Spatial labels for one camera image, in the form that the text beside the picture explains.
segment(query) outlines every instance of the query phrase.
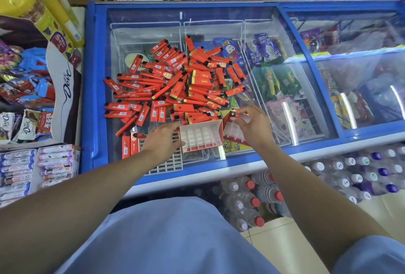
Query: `purple bottle cap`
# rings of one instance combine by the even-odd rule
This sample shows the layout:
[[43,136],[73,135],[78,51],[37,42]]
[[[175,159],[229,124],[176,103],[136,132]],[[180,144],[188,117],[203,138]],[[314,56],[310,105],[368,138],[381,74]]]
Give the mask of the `purple bottle cap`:
[[390,193],[396,193],[398,192],[398,187],[396,185],[386,185],[385,188],[387,189],[388,192]]
[[371,153],[371,157],[372,157],[374,160],[382,160],[382,155],[381,155],[381,153]]
[[390,175],[390,172],[386,168],[383,168],[383,167],[378,169],[378,173],[381,176],[389,176]]

